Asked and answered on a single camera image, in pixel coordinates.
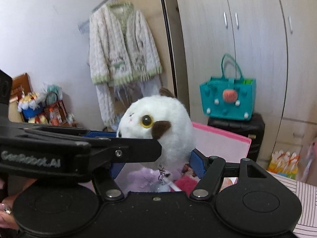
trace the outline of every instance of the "cabinet handle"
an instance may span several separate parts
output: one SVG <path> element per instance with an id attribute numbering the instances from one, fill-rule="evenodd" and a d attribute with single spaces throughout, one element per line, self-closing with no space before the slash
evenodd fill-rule
<path id="1" fill-rule="evenodd" d="M 227 22 L 226 12 L 223 13 L 223 17 L 224 17 L 224 25 L 226 26 L 226 29 L 228 29 L 228 22 Z"/>
<path id="2" fill-rule="evenodd" d="M 237 29 L 239 29 L 239 21 L 238 21 L 238 14 L 236 13 L 236 24 L 237 24 Z"/>
<path id="3" fill-rule="evenodd" d="M 293 137 L 294 138 L 299 138 L 299 139 L 303 139 L 305 136 L 305 134 L 299 134 L 297 132 L 293 132 Z"/>
<path id="4" fill-rule="evenodd" d="M 292 28 L 292 19 L 291 16 L 288 17 L 288 23 L 289 23 L 289 29 L 291 31 L 291 34 L 293 34 L 293 28 Z"/>

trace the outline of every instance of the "plush toy eye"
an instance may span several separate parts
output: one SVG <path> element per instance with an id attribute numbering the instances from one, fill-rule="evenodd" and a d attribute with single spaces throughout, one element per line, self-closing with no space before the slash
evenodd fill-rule
<path id="1" fill-rule="evenodd" d="M 149 115 L 144 115 L 141 119 L 141 125 L 144 127 L 144 128 L 149 128 L 151 127 L 153 124 L 153 119 L 151 116 Z"/>

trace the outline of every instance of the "teal handbag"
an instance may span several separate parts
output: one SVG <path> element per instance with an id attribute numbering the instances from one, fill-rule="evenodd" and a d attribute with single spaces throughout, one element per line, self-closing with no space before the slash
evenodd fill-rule
<path id="1" fill-rule="evenodd" d="M 229 57 L 240 73 L 240 79 L 224 75 L 223 61 Z M 211 77 L 199 86 L 205 115 L 231 120 L 250 120 L 256 98 L 256 80 L 245 79 L 235 59 L 225 54 L 221 61 L 222 77 Z"/>

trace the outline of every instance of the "hanging rod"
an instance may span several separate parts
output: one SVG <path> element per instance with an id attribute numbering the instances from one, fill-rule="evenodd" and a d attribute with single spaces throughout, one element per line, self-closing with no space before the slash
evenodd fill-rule
<path id="1" fill-rule="evenodd" d="M 101 6 L 103 6 L 107 1 L 109 0 L 103 0 L 100 4 L 98 4 L 93 10 L 92 13 L 94 13 L 95 11 L 97 11 Z M 82 24 L 80 24 L 78 26 L 79 31 L 83 34 L 85 32 L 87 32 L 89 30 L 89 27 L 86 27 L 87 24 L 89 23 L 89 19 L 86 20 L 85 22 L 83 22 Z"/>

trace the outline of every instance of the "blue gripper pad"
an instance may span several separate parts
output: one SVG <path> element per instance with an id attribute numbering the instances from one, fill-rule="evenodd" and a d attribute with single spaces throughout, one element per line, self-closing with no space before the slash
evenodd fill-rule
<path id="1" fill-rule="evenodd" d="M 198 178 L 201 179 L 209 167 L 208 157 L 205 157 L 199 150 L 194 149 L 191 152 L 189 165 L 195 171 Z"/>
<path id="2" fill-rule="evenodd" d="M 91 131 L 86 134 L 84 137 L 96 138 L 96 137 L 108 137 L 115 138 L 115 132 L 101 132 L 101 131 Z M 116 179 L 122 168 L 126 163 L 113 163 L 109 169 L 109 174 L 113 179 Z"/>

